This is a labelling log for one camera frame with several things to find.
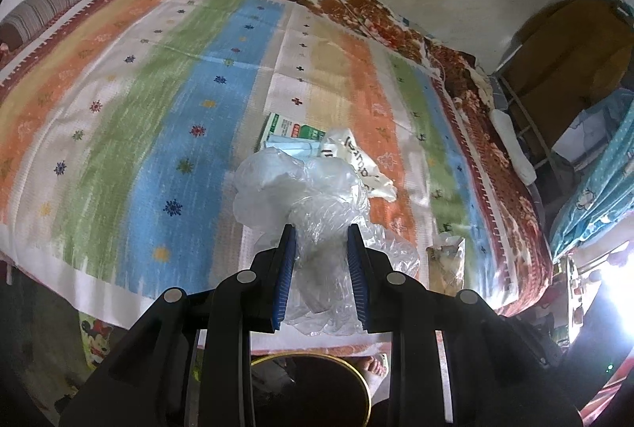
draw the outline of bed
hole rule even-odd
[[[421,255],[434,230],[463,235],[465,285],[500,313],[550,278],[475,61],[375,0],[83,0],[2,66],[0,248],[104,322],[128,328],[165,288],[248,266],[231,175],[270,112],[350,126],[399,192],[372,199],[372,220]],[[282,334],[253,349],[386,342]]]

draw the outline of blue snowflake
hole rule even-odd
[[[183,206],[176,200],[168,200],[163,210],[170,216],[180,216]]]
[[[55,166],[55,169],[53,171],[55,172],[55,175],[59,177],[59,175],[64,174],[65,169],[66,169],[66,162],[62,161],[57,163],[57,166]]]

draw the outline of blue stripe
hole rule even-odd
[[[440,101],[440,97],[433,89],[429,76],[423,73],[420,69],[414,70],[416,80],[423,90],[425,99],[429,104],[429,111],[432,116],[433,125],[443,139],[445,145],[445,156],[454,180],[458,186],[458,193],[462,203],[467,206],[468,218],[471,224],[471,239],[474,244],[475,254],[478,259],[478,273],[484,277],[483,279],[475,279],[470,282],[471,289],[477,291],[481,296],[491,296],[493,292],[493,286],[496,280],[497,266],[495,264],[495,257],[492,257],[491,246],[489,244],[489,237],[487,235],[487,228],[484,225],[484,219],[480,210],[480,205],[477,201],[477,197],[474,193],[474,185],[469,178],[468,162],[462,153],[462,149],[458,145],[458,141],[454,137],[453,131],[449,127],[449,122],[445,117],[443,111],[443,104]]]
[[[188,293],[209,288],[233,137],[282,12],[280,4],[245,0],[181,87],[129,196],[117,285],[149,297],[171,286]],[[227,65],[227,59],[233,62]],[[215,106],[203,106],[205,100]],[[204,128],[204,135],[194,137],[194,126]]]

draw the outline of bright light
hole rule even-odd
[[[610,297],[623,320],[627,332],[634,336],[634,307],[632,307],[632,287],[634,286],[634,256],[623,268],[606,265],[601,268],[603,282],[610,288]]]

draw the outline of brown floral fabric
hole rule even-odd
[[[515,314],[534,304],[552,272],[548,247],[544,242],[524,184],[508,161],[506,150],[490,123],[487,106],[479,97],[470,77],[472,56],[424,38],[408,26],[408,21],[376,0],[287,0],[303,5],[312,13],[327,17],[356,34],[373,38],[390,50],[443,75],[445,88],[454,104],[468,118],[469,137],[474,143],[494,193],[512,248],[524,247],[527,260],[516,259],[519,299],[503,308]]]

